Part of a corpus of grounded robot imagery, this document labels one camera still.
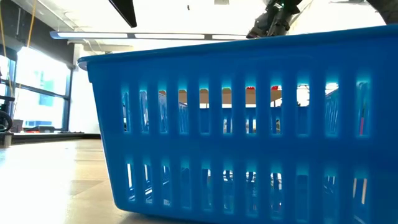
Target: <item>laundry basket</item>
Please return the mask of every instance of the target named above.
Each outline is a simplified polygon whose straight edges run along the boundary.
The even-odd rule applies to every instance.
[[[395,223],[397,43],[398,27],[384,26],[81,58],[115,204],[211,223]],[[330,115],[331,82],[339,87]],[[301,83],[310,87],[303,133]],[[273,85],[283,89],[279,134]],[[245,107],[247,86],[255,113]],[[232,91],[230,132],[223,87]],[[246,131],[253,115],[256,131]]]

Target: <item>floor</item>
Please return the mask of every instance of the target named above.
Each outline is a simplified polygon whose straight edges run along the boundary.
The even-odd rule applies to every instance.
[[[0,149],[0,223],[183,223],[117,209],[100,140]]]

